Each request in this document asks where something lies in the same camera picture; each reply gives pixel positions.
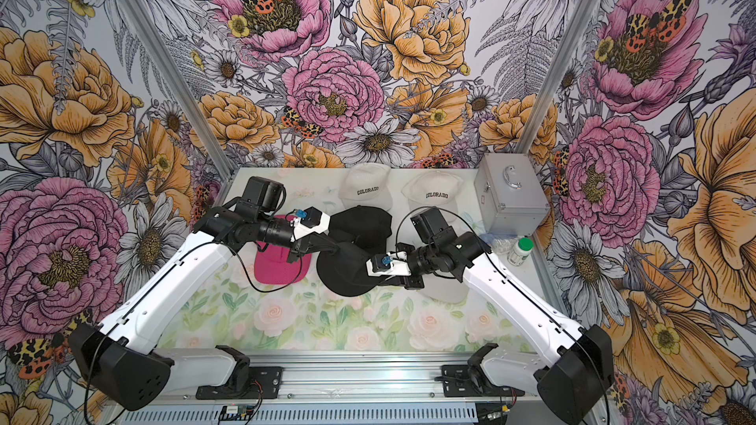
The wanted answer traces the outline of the white Colorado cap front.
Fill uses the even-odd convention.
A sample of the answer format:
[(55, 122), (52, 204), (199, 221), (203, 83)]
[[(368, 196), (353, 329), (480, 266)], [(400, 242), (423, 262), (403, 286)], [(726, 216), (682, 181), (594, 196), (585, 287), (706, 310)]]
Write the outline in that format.
[(448, 304), (460, 304), (466, 301), (470, 289), (452, 279), (441, 279), (436, 275), (424, 275), (422, 277), (424, 287), (419, 291), (425, 297)]

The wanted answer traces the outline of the white colorado cap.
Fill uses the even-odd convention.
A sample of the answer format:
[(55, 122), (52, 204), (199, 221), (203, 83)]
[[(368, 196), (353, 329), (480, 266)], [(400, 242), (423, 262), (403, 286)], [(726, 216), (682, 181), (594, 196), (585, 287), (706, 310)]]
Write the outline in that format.
[(393, 207), (388, 188), (390, 172), (391, 167), (381, 163), (361, 163), (352, 167), (339, 190), (345, 208), (364, 206), (389, 212)]
[(452, 279), (441, 279), (436, 275), (424, 275), (422, 277), (424, 287), (419, 291), (425, 297), (448, 304), (460, 304), (466, 301), (470, 289)]
[(457, 200), (462, 193), (464, 180), (450, 172), (440, 170), (421, 170), (403, 188), (402, 194), (407, 199), (411, 210), (420, 207), (441, 208), (445, 220), (452, 224), (458, 214)]

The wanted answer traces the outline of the black cap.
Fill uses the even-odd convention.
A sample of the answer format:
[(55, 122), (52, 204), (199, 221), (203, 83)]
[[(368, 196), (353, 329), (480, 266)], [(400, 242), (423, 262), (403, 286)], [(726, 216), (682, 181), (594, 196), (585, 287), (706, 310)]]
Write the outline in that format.
[(342, 297), (364, 295), (387, 279), (368, 275), (367, 264), (371, 258), (368, 252), (353, 243), (340, 242), (335, 251), (318, 254), (318, 277), (332, 293)]
[(375, 255), (387, 252), (393, 218), (380, 208), (356, 206), (331, 216), (329, 235), (337, 242), (350, 242)]

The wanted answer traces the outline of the pink cap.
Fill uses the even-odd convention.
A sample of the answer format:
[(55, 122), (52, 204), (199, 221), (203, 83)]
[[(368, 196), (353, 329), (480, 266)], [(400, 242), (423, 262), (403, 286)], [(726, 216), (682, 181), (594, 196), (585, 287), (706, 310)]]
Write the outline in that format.
[[(276, 216), (276, 218), (292, 220), (293, 215)], [(259, 230), (260, 228), (256, 239), (259, 247), (253, 264), (256, 281), (265, 283), (265, 285), (292, 285), (302, 281), (309, 270), (312, 256), (305, 255), (293, 263), (289, 263), (287, 261), (289, 249), (261, 243), (259, 241)]]

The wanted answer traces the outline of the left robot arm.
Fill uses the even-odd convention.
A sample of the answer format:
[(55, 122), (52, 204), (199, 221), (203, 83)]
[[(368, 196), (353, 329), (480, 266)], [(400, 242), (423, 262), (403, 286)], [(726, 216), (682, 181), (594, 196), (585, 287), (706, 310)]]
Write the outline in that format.
[(327, 234), (328, 214), (308, 208), (277, 218), (284, 200), (283, 184), (251, 177), (241, 196), (208, 210), (176, 253), (121, 307), (96, 326), (76, 328), (69, 344), (87, 385), (128, 411), (186, 388), (214, 399), (248, 394), (249, 359), (235, 349), (217, 346), (191, 353), (157, 345), (194, 293), (246, 245), (285, 247), (291, 262), (335, 249)]

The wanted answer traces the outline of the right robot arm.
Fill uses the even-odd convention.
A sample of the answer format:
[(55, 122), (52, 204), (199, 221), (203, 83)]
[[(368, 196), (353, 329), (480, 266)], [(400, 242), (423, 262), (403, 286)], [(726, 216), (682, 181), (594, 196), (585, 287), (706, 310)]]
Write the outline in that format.
[(403, 267), (405, 277), (448, 273), (494, 305), (539, 356), (523, 365), (531, 378), (521, 390), (533, 391), (562, 422), (583, 423), (595, 405), (608, 404), (613, 384), (610, 336), (599, 326), (583, 327), (547, 303), (478, 234), (456, 234), (445, 213), (437, 207), (410, 211), (406, 218), (422, 245), (394, 254), (393, 261)]

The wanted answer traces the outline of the clear plastic bag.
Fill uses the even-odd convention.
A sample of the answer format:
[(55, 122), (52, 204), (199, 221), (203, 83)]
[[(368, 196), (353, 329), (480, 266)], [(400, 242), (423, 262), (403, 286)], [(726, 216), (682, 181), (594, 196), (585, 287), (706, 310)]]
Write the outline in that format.
[(513, 247), (517, 244), (517, 236), (498, 236), (491, 233), (480, 234), (480, 238), (485, 242), (499, 258), (506, 258)]

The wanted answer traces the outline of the white bottle green lid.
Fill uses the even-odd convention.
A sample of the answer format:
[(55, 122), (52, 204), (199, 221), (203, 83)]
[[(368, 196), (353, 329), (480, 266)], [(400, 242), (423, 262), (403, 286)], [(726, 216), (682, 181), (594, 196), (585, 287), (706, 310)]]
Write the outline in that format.
[(525, 261), (527, 261), (527, 259), (529, 259), (529, 257), (531, 256), (534, 248), (535, 244), (533, 240), (531, 240), (531, 238), (519, 238), (508, 254), (509, 264), (512, 266), (523, 265), (523, 263), (525, 263)]

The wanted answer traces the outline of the silver metal case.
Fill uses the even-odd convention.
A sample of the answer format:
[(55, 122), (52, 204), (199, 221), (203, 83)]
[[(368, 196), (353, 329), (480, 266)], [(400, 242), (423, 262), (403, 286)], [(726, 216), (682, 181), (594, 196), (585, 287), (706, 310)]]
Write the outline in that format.
[(521, 153), (487, 153), (478, 166), (474, 188), (487, 233), (531, 235), (549, 214), (531, 161)]

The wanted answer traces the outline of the perforated metal tray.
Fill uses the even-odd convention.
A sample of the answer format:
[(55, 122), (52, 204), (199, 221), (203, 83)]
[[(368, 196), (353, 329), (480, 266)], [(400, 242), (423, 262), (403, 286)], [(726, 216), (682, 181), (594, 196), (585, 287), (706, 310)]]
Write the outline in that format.
[[(125, 413), (122, 424), (219, 424), (223, 405), (153, 405)], [(246, 423), (476, 424), (473, 403), (265, 403)]]

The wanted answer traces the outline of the small circuit board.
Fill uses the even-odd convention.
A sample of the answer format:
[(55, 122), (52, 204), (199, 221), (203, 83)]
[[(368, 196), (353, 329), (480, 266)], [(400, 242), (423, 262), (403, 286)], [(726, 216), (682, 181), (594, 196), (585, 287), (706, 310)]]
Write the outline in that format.
[(253, 405), (224, 405), (218, 416), (219, 424), (244, 422), (254, 413)]

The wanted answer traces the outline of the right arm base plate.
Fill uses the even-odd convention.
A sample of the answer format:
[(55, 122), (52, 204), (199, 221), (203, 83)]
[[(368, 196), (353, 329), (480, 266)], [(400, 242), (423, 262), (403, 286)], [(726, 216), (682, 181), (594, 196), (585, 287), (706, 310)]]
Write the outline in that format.
[(434, 380), (439, 382), (444, 397), (503, 397), (515, 399), (525, 393), (511, 387), (494, 386), (478, 367), (467, 364), (443, 365)]

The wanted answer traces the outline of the aluminium front rail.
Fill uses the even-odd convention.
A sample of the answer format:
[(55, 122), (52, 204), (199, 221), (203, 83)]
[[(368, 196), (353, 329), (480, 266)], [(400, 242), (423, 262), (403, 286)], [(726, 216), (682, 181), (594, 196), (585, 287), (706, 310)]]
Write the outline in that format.
[[(494, 386), (521, 390), (531, 377), (523, 368), (539, 356), (507, 351), (487, 344), (469, 359), (442, 353), (411, 354), (336, 354), (294, 353), (246, 355), (250, 367), (283, 367), (279, 397), (293, 395), (303, 399), (341, 399), (370, 397), (374, 401), (410, 401), (443, 394), (434, 380), (443, 365), (467, 364), (482, 370)], [(177, 395), (182, 391), (195, 397), (197, 389), (173, 390), (159, 395)]]

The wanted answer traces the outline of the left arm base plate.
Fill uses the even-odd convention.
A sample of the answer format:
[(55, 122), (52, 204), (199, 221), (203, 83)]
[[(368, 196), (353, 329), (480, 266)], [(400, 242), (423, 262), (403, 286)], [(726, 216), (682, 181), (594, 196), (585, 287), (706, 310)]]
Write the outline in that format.
[(243, 367), (221, 386), (204, 386), (196, 392), (199, 401), (277, 399), (283, 381), (283, 367)]

